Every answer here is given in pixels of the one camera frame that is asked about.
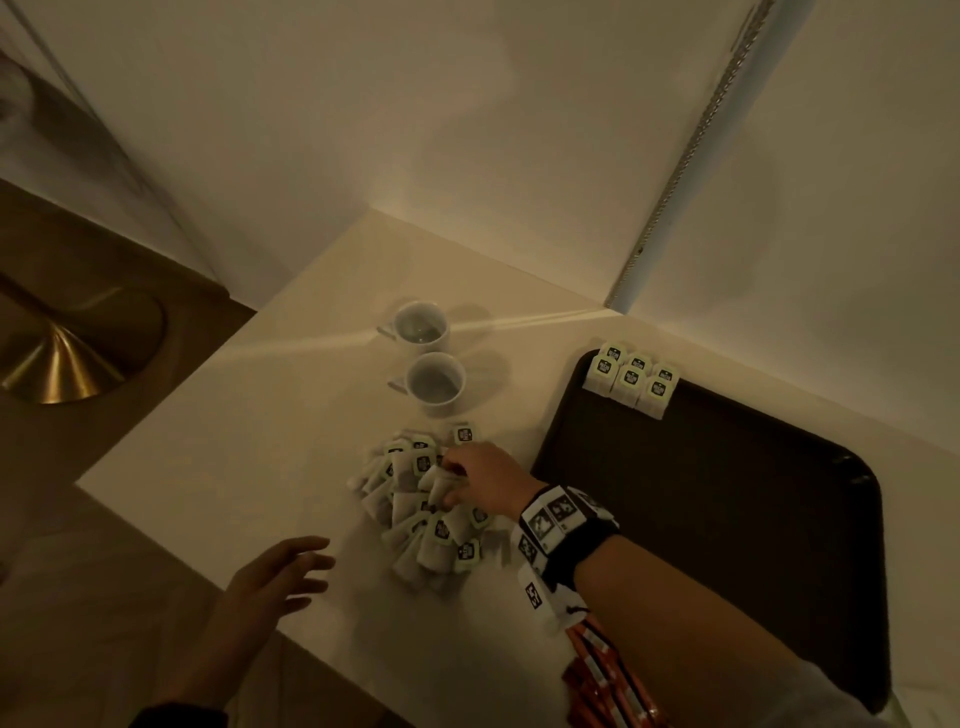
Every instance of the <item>gold metal stand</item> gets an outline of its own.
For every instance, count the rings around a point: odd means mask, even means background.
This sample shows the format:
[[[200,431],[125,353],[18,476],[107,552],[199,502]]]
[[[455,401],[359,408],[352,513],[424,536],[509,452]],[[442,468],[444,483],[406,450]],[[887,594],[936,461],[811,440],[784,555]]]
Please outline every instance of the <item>gold metal stand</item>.
[[[154,297],[127,288],[57,311],[0,273],[0,293],[34,325],[0,348],[0,386],[39,404],[85,400],[143,370],[163,341],[166,317]]]

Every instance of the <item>white mug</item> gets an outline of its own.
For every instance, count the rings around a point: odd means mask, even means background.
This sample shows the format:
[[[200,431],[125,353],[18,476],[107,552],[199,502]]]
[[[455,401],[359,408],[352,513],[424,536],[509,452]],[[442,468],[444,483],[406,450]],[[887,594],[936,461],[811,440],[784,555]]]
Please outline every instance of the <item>white mug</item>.
[[[467,370],[448,353],[430,352],[418,356],[402,379],[388,381],[396,389],[419,402],[429,412],[444,413],[467,386]]]
[[[435,303],[414,301],[400,308],[393,320],[377,331],[412,353],[442,352],[450,336],[450,325]]]

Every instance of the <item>pile of tea bags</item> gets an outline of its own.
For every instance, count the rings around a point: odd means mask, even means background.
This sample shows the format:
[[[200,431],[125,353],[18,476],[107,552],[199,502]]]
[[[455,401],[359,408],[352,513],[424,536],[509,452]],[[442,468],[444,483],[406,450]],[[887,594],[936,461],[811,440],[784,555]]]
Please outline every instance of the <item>pile of tea bags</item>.
[[[451,445],[479,440],[471,423],[450,426]],[[415,589],[442,591],[484,556],[510,560],[510,524],[468,504],[447,510],[444,498],[467,480],[442,467],[447,447],[430,432],[401,430],[367,453],[348,487],[361,495],[370,517],[384,527],[381,539],[396,555],[393,571]]]

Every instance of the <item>wooden floor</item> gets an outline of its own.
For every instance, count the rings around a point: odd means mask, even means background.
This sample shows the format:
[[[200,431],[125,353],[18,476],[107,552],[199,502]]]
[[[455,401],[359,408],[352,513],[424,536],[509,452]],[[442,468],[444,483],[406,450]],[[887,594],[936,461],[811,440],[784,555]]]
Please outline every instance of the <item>wooden floor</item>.
[[[37,406],[0,390],[0,725],[128,725],[201,629],[218,590],[81,492],[77,478],[252,313],[218,286],[0,182],[0,270],[55,305],[104,285],[160,298],[167,339],[140,377]],[[0,301],[0,342],[20,313]],[[403,725],[279,635],[231,725]]]

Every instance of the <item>round metal base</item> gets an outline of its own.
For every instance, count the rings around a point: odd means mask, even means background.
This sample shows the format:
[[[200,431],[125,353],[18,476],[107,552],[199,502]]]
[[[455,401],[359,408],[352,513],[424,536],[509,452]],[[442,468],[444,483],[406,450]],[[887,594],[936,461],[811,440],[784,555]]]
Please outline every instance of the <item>round metal base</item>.
[[[0,386],[39,404],[102,395],[147,366],[165,329],[163,308],[152,296],[110,290],[14,334],[0,350]]]

